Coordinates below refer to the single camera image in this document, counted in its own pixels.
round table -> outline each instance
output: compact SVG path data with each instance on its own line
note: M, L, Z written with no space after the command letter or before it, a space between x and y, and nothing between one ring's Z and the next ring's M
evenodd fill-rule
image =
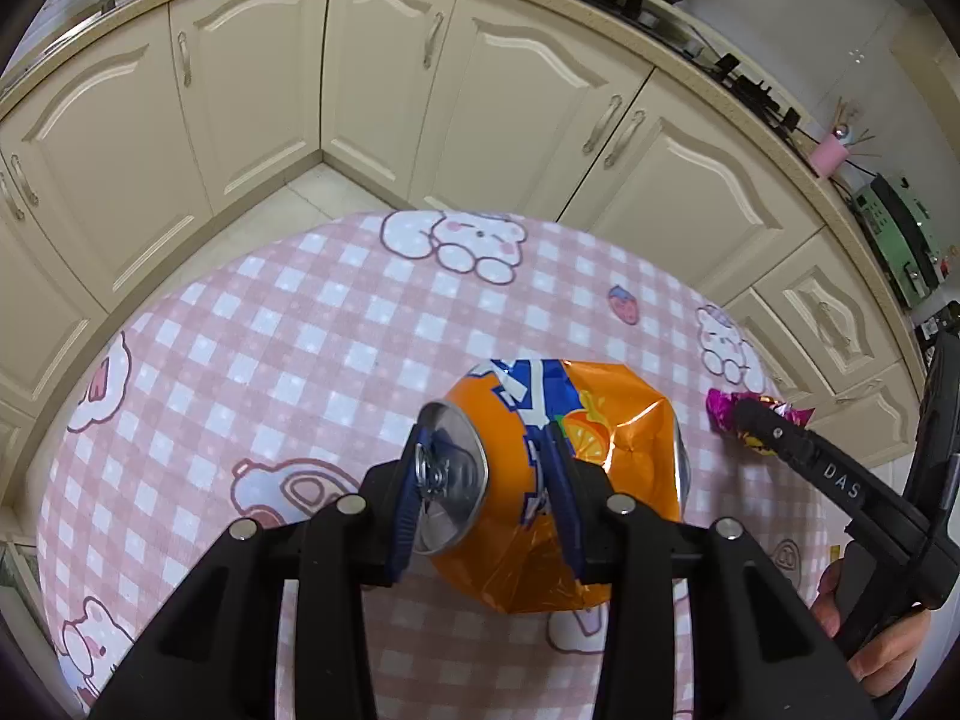
M710 388L773 392L717 306L592 235L493 215L354 215L261 248L143 309L107 348L51 468L37 548L47 620L90 704L165 598L241 514L309 517L395 458L419 406L485 358L622 362L670 398L685 519L739 517L812 600L818 496L710 429ZM277 716L292 716L292 596ZM677 584L677 712L692 701ZM502 615L428 560L365 593L384 718L589 717L606 610Z

pink candy wrapper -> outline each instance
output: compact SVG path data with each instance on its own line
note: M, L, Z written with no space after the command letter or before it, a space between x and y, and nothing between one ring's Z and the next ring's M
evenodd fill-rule
M710 415L710 421L719 430L724 433L732 433L742 440L750 449L755 449L764 455L773 455L774 452L767 449L763 443L755 436L744 431L738 431L733 424L733 406L738 400L743 398L752 398L760 401L782 416L788 419L798 427L806 427L813 416L813 409L794 409L789 403L782 400L776 400L769 395L757 395L753 392L721 392L718 389L711 389L707 393L707 413Z

crushed can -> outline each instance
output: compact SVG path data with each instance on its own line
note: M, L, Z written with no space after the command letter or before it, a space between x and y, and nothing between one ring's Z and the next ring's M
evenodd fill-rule
M534 436L558 422L613 488L679 521L689 462L667 398L625 365L489 360L427 403L416 447L414 549L450 584L506 613L579 610L610 598L575 580L550 516Z

human hand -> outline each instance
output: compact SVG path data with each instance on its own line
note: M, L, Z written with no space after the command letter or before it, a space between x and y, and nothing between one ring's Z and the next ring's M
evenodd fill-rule
M810 611L830 638L840 630L840 610L833 597L840 584L843 560L832 562L820 578L819 595ZM925 608L881 631L848 662L851 672L872 696L883 696L899 685L913 668L920 645L930 629L930 610Z

cream cabinet door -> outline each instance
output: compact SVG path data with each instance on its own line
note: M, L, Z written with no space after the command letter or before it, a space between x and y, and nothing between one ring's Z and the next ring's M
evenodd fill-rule
M835 392L860 384L899 357L880 306L827 230L760 279L755 289Z
M879 466L913 451L920 402L902 362L820 405L810 429L864 466Z
M7 493L32 427L34 420L0 400L0 500Z
M0 402L37 416L106 313L26 207L0 170Z
M326 0L175 0L184 116L214 213L320 147Z
M770 380L791 405L810 409L832 398L833 391L813 360L757 293L747 290L724 311L760 355Z
M528 2L457 0L409 201L556 220L649 73Z
M453 1L329 1L320 144L404 199Z
M54 71L0 122L0 151L30 213L108 311L211 215L166 8Z
M823 225L732 124L654 73L560 221L725 303Z

